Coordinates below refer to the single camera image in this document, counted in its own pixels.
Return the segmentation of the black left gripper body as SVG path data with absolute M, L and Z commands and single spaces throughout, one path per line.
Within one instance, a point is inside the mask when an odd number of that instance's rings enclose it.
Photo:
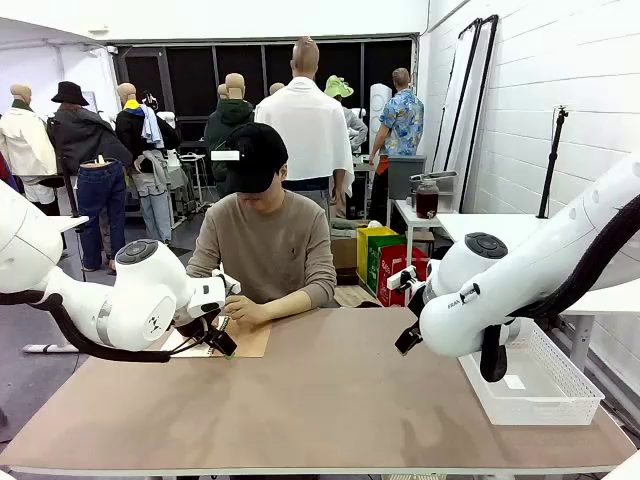
M 210 322 L 205 317 L 199 317 L 192 322 L 177 326 L 176 330 L 186 339 L 194 343 L 203 343 L 212 332 Z

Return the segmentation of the person's right hand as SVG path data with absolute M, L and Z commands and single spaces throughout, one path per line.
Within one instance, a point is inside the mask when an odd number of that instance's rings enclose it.
M 244 295 L 233 295 L 227 298 L 225 314 L 230 317 L 243 316 L 254 306 L 254 302 Z

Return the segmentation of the person's left hand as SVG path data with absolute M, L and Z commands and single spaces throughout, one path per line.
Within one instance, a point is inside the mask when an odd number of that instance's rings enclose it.
M 272 315 L 266 305 L 254 302 L 254 306 L 245 315 L 230 318 L 241 326 L 256 327 L 270 322 Z

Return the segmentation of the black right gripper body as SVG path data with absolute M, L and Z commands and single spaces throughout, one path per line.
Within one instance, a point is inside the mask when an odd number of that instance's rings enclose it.
M 409 310 L 416 317 L 415 322 L 409 327 L 410 330 L 418 330 L 419 329 L 419 319 L 420 319 L 421 313 L 422 313 L 422 311 L 424 309 L 424 306 L 425 306 L 424 291 L 425 291 L 424 288 L 417 289 L 413 293 L 413 296 L 411 297 L 411 299 L 410 299 L 410 301 L 408 303 Z

